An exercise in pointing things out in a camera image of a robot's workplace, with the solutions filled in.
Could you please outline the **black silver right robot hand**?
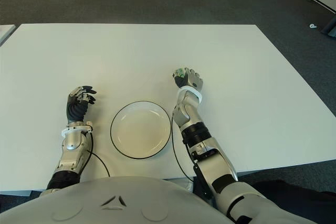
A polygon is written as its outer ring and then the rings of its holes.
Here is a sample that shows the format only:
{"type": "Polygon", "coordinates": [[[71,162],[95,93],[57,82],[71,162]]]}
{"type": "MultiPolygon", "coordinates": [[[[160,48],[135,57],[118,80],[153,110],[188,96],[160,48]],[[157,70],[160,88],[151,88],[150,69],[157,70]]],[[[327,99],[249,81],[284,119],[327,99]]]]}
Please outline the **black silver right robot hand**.
{"type": "Polygon", "coordinates": [[[179,68],[173,72],[173,78],[175,84],[181,88],[184,86],[190,86],[197,91],[201,91],[203,87],[203,79],[193,69],[179,68]]]}

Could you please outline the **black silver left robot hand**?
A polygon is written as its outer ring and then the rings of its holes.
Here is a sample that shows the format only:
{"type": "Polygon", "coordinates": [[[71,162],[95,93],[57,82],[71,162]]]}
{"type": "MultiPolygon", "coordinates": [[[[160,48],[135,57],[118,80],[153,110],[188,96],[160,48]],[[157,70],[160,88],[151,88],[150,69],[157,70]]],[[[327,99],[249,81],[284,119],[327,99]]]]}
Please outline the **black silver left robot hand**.
{"type": "Polygon", "coordinates": [[[79,86],[69,93],[66,106],[68,123],[83,122],[88,106],[95,104],[93,95],[96,93],[92,86],[79,86]]]}

